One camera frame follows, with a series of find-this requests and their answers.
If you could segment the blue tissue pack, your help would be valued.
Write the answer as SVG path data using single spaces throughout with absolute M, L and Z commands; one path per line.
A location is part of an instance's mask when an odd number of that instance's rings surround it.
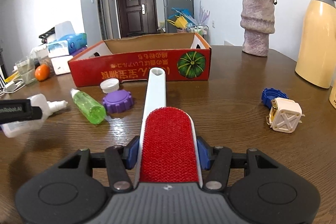
M 55 26 L 56 40 L 48 43 L 49 58 L 72 55 L 87 46 L 87 34 L 76 33 L 70 21 Z

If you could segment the cream cube power adapter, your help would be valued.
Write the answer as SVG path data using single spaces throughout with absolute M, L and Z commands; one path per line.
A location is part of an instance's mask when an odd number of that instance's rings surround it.
M 299 103 L 277 97 L 271 100 L 271 109 L 266 116 L 266 123 L 273 131 L 291 134 L 296 130 L 297 125 L 302 123 L 302 117 L 305 117 L 305 114 Z

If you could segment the dark brown door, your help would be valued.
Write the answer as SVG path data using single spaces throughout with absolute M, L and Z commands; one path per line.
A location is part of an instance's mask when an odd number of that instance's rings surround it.
M 157 32 L 156 0 L 117 0 L 117 13 L 122 38 Z

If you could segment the purple ridged cap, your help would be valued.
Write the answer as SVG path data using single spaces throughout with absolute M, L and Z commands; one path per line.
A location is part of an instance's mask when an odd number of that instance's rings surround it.
M 129 110 L 133 105 L 131 92 L 126 90 L 117 90 L 108 93 L 102 100 L 102 104 L 107 113 L 122 113 Z

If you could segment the purple tissue pack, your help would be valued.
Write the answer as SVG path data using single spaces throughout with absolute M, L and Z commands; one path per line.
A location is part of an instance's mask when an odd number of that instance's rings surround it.
M 70 73 L 70 67 L 68 65 L 68 61 L 73 59 L 76 55 L 83 52 L 87 49 L 87 46 L 80 48 L 79 50 L 71 53 L 68 56 L 60 56 L 51 58 L 51 64 L 53 66 L 54 72 L 56 75 L 64 75 Z

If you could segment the red cardboard box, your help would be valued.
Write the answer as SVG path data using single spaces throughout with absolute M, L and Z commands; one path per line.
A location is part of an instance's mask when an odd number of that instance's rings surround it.
M 161 68 L 167 81 L 206 81 L 211 46 L 197 33 L 143 35 L 102 40 L 68 61 L 77 87 L 95 86 L 107 79 L 147 80 Z

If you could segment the cream thermos jug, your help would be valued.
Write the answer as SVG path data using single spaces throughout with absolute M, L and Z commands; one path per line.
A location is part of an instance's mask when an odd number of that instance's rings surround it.
M 303 19 L 295 72 L 328 89 L 335 71 L 335 0 L 310 0 Z

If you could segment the green spray bottle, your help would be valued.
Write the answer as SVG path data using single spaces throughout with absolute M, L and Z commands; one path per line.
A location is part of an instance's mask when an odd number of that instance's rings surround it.
M 104 106 L 90 95 L 78 89 L 71 89 L 70 94 L 74 104 L 91 124 L 100 124 L 105 119 Z

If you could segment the clear drinking glass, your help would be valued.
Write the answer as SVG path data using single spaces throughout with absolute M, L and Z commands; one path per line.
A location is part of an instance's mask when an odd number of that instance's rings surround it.
M 35 63 L 31 56 L 26 56 L 15 63 L 19 75 L 26 85 L 33 83 L 35 78 Z

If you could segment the white plastic bottle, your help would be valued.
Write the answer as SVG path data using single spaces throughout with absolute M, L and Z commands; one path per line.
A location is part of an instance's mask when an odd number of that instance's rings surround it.
M 43 94 L 26 99 L 1 100 L 1 130 L 8 138 L 36 131 L 48 117 L 67 105 L 67 101 L 48 101 Z

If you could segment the orange fruit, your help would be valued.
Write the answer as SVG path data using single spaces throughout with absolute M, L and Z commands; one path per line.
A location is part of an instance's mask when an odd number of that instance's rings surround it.
M 35 69 L 35 78 L 40 82 L 48 79 L 50 74 L 51 71 L 48 65 L 42 64 Z

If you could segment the clear food container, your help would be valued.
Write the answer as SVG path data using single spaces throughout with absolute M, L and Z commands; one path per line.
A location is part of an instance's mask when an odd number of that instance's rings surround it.
M 37 58 L 40 65 L 47 65 L 50 68 L 50 73 L 53 75 L 55 73 L 51 59 L 49 58 L 49 51 L 47 44 L 41 44 L 39 46 L 33 47 L 30 52 L 33 58 Z

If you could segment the pink textured vase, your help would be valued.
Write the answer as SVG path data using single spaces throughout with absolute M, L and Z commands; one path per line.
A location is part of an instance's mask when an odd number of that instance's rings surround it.
M 243 0 L 242 7 L 243 52 L 267 57 L 269 36 L 275 33 L 274 0 Z

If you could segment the white bottle cap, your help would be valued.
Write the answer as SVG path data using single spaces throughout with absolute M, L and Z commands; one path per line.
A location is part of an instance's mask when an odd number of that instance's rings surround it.
M 105 94 L 115 92 L 120 88 L 120 82 L 115 78 L 106 79 L 100 83 L 100 88 Z

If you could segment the blue ridged cap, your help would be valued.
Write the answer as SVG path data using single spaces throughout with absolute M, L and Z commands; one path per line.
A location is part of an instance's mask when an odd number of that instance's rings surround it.
M 272 100 L 278 97 L 288 99 L 288 96 L 278 89 L 265 88 L 261 94 L 261 101 L 270 110 L 272 108 Z

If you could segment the red white lint brush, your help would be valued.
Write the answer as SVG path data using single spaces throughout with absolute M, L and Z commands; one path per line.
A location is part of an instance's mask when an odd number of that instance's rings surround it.
M 135 183 L 197 182 L 203 185 L 192 118 L 166 106 L 166 73 L 151 68 L 143 109 Z

